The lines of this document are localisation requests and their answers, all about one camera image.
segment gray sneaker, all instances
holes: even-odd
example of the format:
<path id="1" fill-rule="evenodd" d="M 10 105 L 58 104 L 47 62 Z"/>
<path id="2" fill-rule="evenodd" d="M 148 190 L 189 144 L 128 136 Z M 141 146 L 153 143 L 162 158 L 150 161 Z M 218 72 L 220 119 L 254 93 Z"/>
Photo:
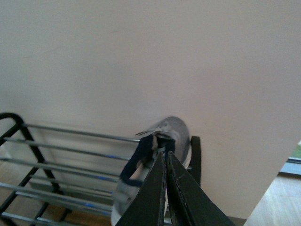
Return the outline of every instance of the gray sneaker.
<path id="1" fill-rule="evenodd" d="M 189 131 L 185 123 L 174 116 L 164 119 L 154 129 L 149 129 L 137 135 L 150 135 L 140 139 L 140 142 L 128 163 L 120 174 L 120 180 L 113 193 L 114 199 L 111 224 L 115 226 L 122 214 L 133 202 L 150 171 L 158 152 L 174 152 L 182 165 L 187 169 L 191 160 Z"/>

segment floor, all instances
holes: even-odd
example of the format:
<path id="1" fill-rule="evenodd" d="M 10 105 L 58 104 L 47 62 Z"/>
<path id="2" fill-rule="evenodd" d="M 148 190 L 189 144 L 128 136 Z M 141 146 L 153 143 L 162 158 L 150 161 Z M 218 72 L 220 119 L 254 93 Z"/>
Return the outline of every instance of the floor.
<path id="1" fill-rule="evenodd" d="M 301 178 L 277 176 L 245 226 L 300 226 Z"/>

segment sneaker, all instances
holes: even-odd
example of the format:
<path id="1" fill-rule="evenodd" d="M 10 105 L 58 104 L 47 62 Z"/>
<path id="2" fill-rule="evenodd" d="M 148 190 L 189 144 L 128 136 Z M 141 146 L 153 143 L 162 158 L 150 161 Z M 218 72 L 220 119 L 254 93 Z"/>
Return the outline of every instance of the sneaker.
<path id="1" fill-rule="evenodd" d="M 191 160 L 191 147 L 189 131 L 185 123 L 177 117 L 168 117 L 159 125 L 137 135 L 142 137 L 128 163 L 120 174 L 120 180 L 115 192 L 112 194 L 114 204 L 111 214 L 111 224 L 115 226 L 122 214 L 127 210 L 138 194 L 148 172 L 150 171 L 158 152 L 163 152 L 165 157 L 169 151 L 187 169 Z"/>

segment black plastic object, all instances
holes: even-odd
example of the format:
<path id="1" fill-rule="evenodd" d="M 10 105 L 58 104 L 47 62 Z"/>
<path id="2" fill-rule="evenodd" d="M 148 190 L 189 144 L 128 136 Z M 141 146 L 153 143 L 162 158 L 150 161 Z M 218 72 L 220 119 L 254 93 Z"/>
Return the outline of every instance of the black plastic object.
<path id="1" fill-rule="evenodd" d="M 167 195 L 174 226 L 235 226 L 172 152 L 168 153 L 166 165 Z"/>
<path id="2" fill-rule="evenodd" d="M 116 226 L 162 226 L 165 188 L 165 160 L 159 153 L 136 198 Z"/>
<path id="3" fill-rule="evenodd" d="M 190 161 L 190 174 L 197 182 L 198 186 L 201 186 L 201 140 L 199 137 L 192 136 L 191 137 L 191 161 Z"/>

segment metal rod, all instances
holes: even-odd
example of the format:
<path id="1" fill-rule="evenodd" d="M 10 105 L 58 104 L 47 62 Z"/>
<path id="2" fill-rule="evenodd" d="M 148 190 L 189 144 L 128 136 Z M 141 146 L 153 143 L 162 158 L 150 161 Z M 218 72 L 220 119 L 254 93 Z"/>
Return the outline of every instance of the metal rod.
<path id="1" fill-rule="evenodd" d="M 21 196 L 24 196 L 27 198 L 36 199 L 36 200 L 43 201 L 43 202 L 49 202 L 56 206 L 63 206 L 65 208 L 69 208 L 71 210 L 78 210 L 78 211 L 85 212 L 88 214 L 94 214 L 94 215 L 99 215 L 99 216 L 110 216 L 111 215 L 111 210 L 101 210 L 101 209 L 95 210 L 89 206 L 83 206 L 80 204 L 70 203 L 70 202 L 66 202 L 63 200 L 59 200 L 59 199 L 47 198 L 44 196 L 28 194 L 28 193 L 24 193 L 24 192 L 17 192 L 17 193 L 18 193 L 18 195 L 21 195 Z"/>
<path id="2" fill-rule="evenodd" d="M 86 169 L 86 168 L 77 167 L 77 166 L 69 166 L 69 165 L 59 164 L 59 163 L 51 162 L 51 161 L 46 161 L 45 164 L 64 167 L 64 168 L 69 168 L 69 169 L 73 169 L 73 170 L 86 171 L 86 172 L 89 172 L 89 173 L 105 174 L 105 175 L 108 175 L 108 176 L 119 177 L 119 174 L 117 174 L 117 173 L 97 171 L 97 170 Z"/>
<path id="3" fill-rule="evenodd" d="M 25 187 L 10 185 L 10 184 L 6 184 L 6 183 L 2 183 L 2 182 L 0 182 L 0 187 L 6 188 L 6 189 L 12 189 L 16 192 L 25 192 L 25 193 L 35 194 L 35 195 L 39 195 L 39 196 L 46 196 L 46 197 L 50 197 L 50 198 L 53 198 L 53 199 L 58 199 L 58 200 L 64 201 L 64 202 L 71 202 L 71 203 L 75 203 L 75 204 L 78 204 L 78 205 L 90 207 L 90 208 L 95 209 L 95 210 L 106 210 L 106 211 L 109 210 L 109 211 L 111 211 L 111 208 L 101 206 L 97 202 L 90 202 L 89 201 L 89 203 L 87 203 L 86 200 L 79 199 L 79 198 L 73 198 L 73 197 L 69 197 L 69 196 L 65 196 L 65 195 L 61 195 L 61 194 L 38 191 L 38 190 L 35 190 L 35 189 L 32 189 L 32 188 L 25 188 Z"/>
<path id="4" fill-rule="evenodd" d="M 105 198 L 105 199 L 112 200 L 112 198 L 110 196 L 107 196 L 107 195 L 81 191 L 81 190 L 73 189 L 73 188 L 63 188 L 63 187 L 61 187 L 60 190 L 63 191 L 63 192 L 72 192 L 72 193 L 84 194 L 84 195 L 92 196 L 94 198 Z"/>
<path id="5" fill-rule="evenodd" d="M 62 180 L 57 180 L 57 179 L 52 179 L 52 178 L 44 178 L 44 177 L 40 177 L 40 176 L 36 176 L 36 175 L 32 175 L 31 178 L 39 179 L 39 180 L 44 180 L 44 181 L 49 181 L 49 182 L 56 182 L 56 183 L 62 184 L 62 185 L 69 185 L 69 186 L 74 186 L 74 187 L 80 187 L 80 188 L 84 188 L 84 189 L 88 189 L 88 190 L 93 190 L 93 191 L 97 191 L 97 192 L 104 192 L 104 193 L 109 193 L 109 194 L 113 193 L 113 191 L 108 191 L 108 190 L 103 190 L 103 189 L 98 189 L 98 188 L 93 188 L 93 187 L 88 187 L 88 186 L 80 186 L 80 185 L 68 183 L 68 182 L 65 182 L 65 181 L 62 181 Z"/>
<path id="6" fill-rule="evenodd" d="M 9 142 L 14 142 L 14 143 L 28 144 L 29 146 L 33 146 L 33 147 L 47 147 L 47 148 L 54 148 L 57 150 L 75 152 L 75 153 L 80 153 L 80 154 L 89 154 L 89 155 L 94 155 L 94 156 L 99 156 L 99 157 L 104 157 L 104 158 L 110 158 L 110 159 L 119 159 L 119 160 L 125 160 L 125 161 L 129 160 L 129 158 L 126 158 L 126 157 L 119 157 L 119 156 L 109 155 L 109 154 L 88 152 L 85 150 L 63 147 L 63 146 L 58 146 L 58 145 L 49 145 L 49 144 L 30 141 L 30 140 L 21 140 L 21 139 L 9 138 L 9 137 L 5 137 L 4 140 L 9 141 Z"/>
<path id="7" fill-rule="evenodd" d="M 49 221 L 49 220 L 43 219 L 43 218 L 39 218 L 39 219 L 35 220 L 35 219 L 31 219 L 31 218 L 26 218 L 26 217 L 23 217 L 20 215 L 7 213 L 7 212 L 3 212 L 1 216 L 4 218 L 18 219 L 18 220 L 30 222 L 33 224 L 46 225 L 46 226 L 78 226 L 78 225 L 71 224 L 71 223 Z"/>
<path id="8" fill-rule="evenodd" d="M 114 182 L 114 183 L 118 182 L 118 179 L 107 178 L 107 177 L 103 177 L 103 176 L 92 175 L 92 174 L 82 173 L 82 172 L 75 172 L 75 171 L 68 170 L 68 169 L 61 169 L 61 168 L 56 167 L 56 166 L 48 166 L 48 165 L 43 164 L 43 163 L 31 163 L 31 162 L 27 162 L 27 161 L 11 159 L 11 158 L 4 158 L 4 157 L 0 157 L 0 160 L 8 161 L 8 162 L 14 162 L 14 163 L 17 163 L 17 164 L 22 164 L 22 165 L 27 165 L 27 166 L 34 166 L 34 167 L 38 167 L 38 168 L 41 168 L 41 169 L 44 169 L 44 170 L 47 170 L 47 169 L 48 170 L 56 170 L 56 171 L 59 171 L 59 172 L 70 173 L 70 174 L 74 174 L 74 175 L 77 175 L 77 176 L 95 178 L 95 179 L 110 181 L 110 182 Z"/>
<path id="9" fill-rule="evenodd" d="M 61 129 L 61 128 L 55 128 L 50 126 L 39 126 L 39 125 L 33 125 L 33 124 L 23 124 L 23 127 L 30 127 L 30 128 L 37 128 L 37 129 L 46 129 L 46 130 L 52 130 L 57 132 L 64 132 L 64 133 L 72 133 L 72 134 L 79 134 L 79 135 L 85 135 L 85 136 L 91 136 L 91 137 L 101 137 L 101 138 L 107 138 L 107 139 L 114 139 L 114 140 L 123 140 L 123 141 L 129 141 L 129 142 L 135 142 L 138 143 L 139 140 L 127 138 L 127 137 L 118 137 L 118 136 L 112 136 L 112 135 L 106 135 L 106 134 L 100 134 L 100 133 L 91 133 L 91 132 L 83 132 L 78 130 L 72 130 L 72 129 Z"/>

